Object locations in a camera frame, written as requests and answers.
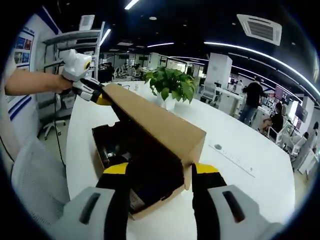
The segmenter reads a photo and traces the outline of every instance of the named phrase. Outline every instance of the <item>power outlet strip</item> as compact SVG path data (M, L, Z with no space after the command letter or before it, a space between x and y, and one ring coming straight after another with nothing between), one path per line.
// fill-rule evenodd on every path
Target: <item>power outlet strip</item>
M249 174L250 176L255 178L255 170L254 170L254 168L249 166L247 163L244 163L235 154L230 153L228 150L224 149L222 146L220 146L217 143L211 142L209 144L209 147L212 148L213 150L217 151L219 154L224 156L226 159L231 161L233 164L237 165L239 168L241 168L247 174Z

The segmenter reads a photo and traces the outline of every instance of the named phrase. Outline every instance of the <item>white pot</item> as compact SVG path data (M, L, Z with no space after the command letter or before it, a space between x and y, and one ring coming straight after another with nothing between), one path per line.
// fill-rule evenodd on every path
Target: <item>white pot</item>
M162 107L170 112L172 112L174 110L176 102L177 102L177 100L172 98L171 93L169 93L169 96L166 98L165 101L162 99L161 94L159 92L157 93L157 104L160 107Z

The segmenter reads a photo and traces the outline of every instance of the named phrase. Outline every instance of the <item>jeans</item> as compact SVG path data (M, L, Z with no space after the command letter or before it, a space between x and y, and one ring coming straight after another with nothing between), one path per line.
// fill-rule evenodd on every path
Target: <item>jeans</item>
M244 108L241 112L241 115L239 117L239 121L248 125L250 124L251 118L254 116L256 113L257 108L254 106L249 106L249 105L244 105Z

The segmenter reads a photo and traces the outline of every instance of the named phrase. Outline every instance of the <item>air conditioner vent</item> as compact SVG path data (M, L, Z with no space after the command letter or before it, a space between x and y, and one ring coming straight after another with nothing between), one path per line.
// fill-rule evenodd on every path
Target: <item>air conditioner vent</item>
M282 26L264 18L237 14L241 26L248 37L260 39L279 46L281 42Z

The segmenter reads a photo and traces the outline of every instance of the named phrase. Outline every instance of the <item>cardboard box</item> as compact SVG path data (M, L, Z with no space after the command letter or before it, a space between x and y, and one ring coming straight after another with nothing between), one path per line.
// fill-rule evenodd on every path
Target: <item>cardboard box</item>
M93 138L105 168L133 163L130 214L140 219L189 189L206 132L122 86L103 90L119 122L94 128Z

